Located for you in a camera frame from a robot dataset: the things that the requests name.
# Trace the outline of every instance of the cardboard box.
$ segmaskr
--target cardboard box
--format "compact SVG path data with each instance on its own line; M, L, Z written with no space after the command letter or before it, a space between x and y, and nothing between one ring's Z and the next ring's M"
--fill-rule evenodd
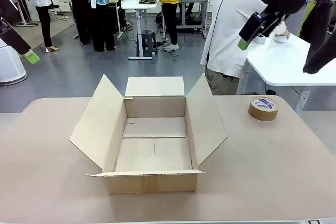
M101 169L110 193L196 191L198 170L227 138L204 75L129 77L123 97L104 75L70 141Z

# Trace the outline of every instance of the black stool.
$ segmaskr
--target black stool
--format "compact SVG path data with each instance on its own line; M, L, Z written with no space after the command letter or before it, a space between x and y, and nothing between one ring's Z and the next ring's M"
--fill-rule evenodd
M142 38L142 50L144 57L152 57L152 63L156 63L157 60L157 44L155 38L155 32L150 30L141 31ZM137 37L137 53L136 56L139 57L139 39Z

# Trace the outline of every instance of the black pants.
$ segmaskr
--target black pants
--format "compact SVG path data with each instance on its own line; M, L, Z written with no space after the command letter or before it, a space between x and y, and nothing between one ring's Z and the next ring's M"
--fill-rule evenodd
M84 45L89 41L90 19L91 19L91 6L89 0L71 0L72 12L77 25L79 40Z
M185 12L186 15L191 15L191 13L193 12L194 4L195 3L189 3L187 11ZM178 7L180 8L180 14L182 17L182 4L178 4Z
M95 51L111 50L115 47L113 36L113 20L109 17L109 5L97 5L93 12L93 47Z
M176 29L176 9L178 4L162 4L162 13L170 40L173 45L177 44L177 29Z
M50 37L50 22L51 18L48 11L48 6L38 7L36 6L38 18L41 22L42 35L45 47L51 47L51 37Z

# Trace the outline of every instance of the gray floor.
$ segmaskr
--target gray floor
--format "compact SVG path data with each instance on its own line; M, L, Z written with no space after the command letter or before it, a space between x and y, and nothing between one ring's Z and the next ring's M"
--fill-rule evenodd
M126 32L128 38L136 34L134 30ZM147 22L147 28L153 28L154 22ZM184 44L178 51L179 57L173 58L159 51L156 64L150 61L130 61L127 56L135 56L135 44L130 43L124 34L116 40L117 50L94 52L92 44L82 46L79 40L73 40L75 26L71 26L53 38L60 47L58 52L44 54L42 47L34 51L41 61L30 65L24 61L28 78L22 83L0 88L0 112L21 112L32 101L46 97L89 97L93 94L101 76L105 73L118 90L124 94L128 76L183 76L185 90L188 92L203 73L200 59L205 40L201 34L179 33L179 44ZM252 73L247 91L263 93L261 79ZM291 88L272 88L292 107L298 94ZM336 89L334 87L312 88L305 110L336 110Z

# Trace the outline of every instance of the person in yellow shirt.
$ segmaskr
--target person in yellow shirt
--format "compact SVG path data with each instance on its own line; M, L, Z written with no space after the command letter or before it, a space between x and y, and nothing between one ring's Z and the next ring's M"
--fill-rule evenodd
M162 3L162 14L171 40L171 43L164 46L163 50L165 51L179 50L177 44L177 29L176 29L176 9L179 4L179 0L161 0L161 3Z

